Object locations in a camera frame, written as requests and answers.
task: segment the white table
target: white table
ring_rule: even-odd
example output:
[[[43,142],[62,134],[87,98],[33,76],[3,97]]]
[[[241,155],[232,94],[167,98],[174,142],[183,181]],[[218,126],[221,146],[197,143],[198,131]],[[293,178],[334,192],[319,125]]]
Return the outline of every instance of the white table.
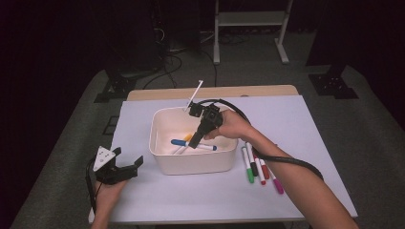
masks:
[[[240,94],[244,94],[243,88],[238,88]],[[317,167],[351,216],[357,216],[301,95],[222,98],[239,107],[252,125],[286,152]],[[149,152],[152,117],[159,109],[181,107],[186,102],[184,98],[123,103],[112,143],[112,149],[121,147],[122,150],[117,166],[132,164],[139,156],[144,156],[144,163],[139,167],[139,176],[131,179],[123,190],[111,222],[168,224],[304,219],[288,196],[279,195],[271,182],[265,186],[258,180],[254,184],[248,182],[240,150],[242,141],[235,164],[227,172],[164,175]]]

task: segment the green marker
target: green marker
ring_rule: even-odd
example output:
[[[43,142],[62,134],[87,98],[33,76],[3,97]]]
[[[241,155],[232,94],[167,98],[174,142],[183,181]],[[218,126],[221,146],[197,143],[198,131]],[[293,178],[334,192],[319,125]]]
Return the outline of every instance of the green marker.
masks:
[[[249,158],[247,157],[247,149],[245,146],[242,147],[242,152],[244,153],[244,161],[245,161],[245,165],[246,165],[247,177],[248,177],[250,183],[254,183],[254,176],[253,176],[252,168],[250,168],[250,161],[249,161]]]

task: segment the person's right hand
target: person's right hand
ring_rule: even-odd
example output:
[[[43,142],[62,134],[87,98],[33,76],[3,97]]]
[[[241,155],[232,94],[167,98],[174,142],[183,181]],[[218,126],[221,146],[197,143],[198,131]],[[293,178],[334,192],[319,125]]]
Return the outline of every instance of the person's right hand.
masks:
[[[246,140],[249,132],[254,130],[246,120],[233,111],[225,110],[221,114],[224,120],[223,125],[205,135],[205,140],[214,139],[218,135]]]

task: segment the white container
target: white container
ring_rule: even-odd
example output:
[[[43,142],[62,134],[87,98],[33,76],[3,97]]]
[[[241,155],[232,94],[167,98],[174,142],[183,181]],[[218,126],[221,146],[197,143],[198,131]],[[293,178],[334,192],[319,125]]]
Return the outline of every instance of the white container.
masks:
[[[217,136],[200,143],[215,145],[216,151],[187,147],[181,155],[173,155],[180,146],[172,139],[183,140],[193,135],[201,119],[185,112],[182,108],[162,109],[155,113],[149,138],[149,149],[161,171],[166,175],[203,174],[227,171],[235,161],[238,139]]]

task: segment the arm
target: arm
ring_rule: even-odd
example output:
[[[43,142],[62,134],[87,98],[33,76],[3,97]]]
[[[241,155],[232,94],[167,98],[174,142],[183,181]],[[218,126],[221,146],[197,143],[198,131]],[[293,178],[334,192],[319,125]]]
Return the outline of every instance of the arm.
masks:
[[[99,188],[96,196],[96,215],[92,224],[92,229],[106,229],[110,219],[111,212],[119,200],[119,195],[128,180],[124,180],[114,185],[102,184],[96,182],[96,189]]]
[[[291,157],[238,114],[227,110],[223,112],[223,118],[224,124],[206,135],[205,139],[212,139],[217,135],[241,138],[264,155]],[[313,228],[357,228],[328,185],[312,171],[287,163],[267,161],[266,164]]]

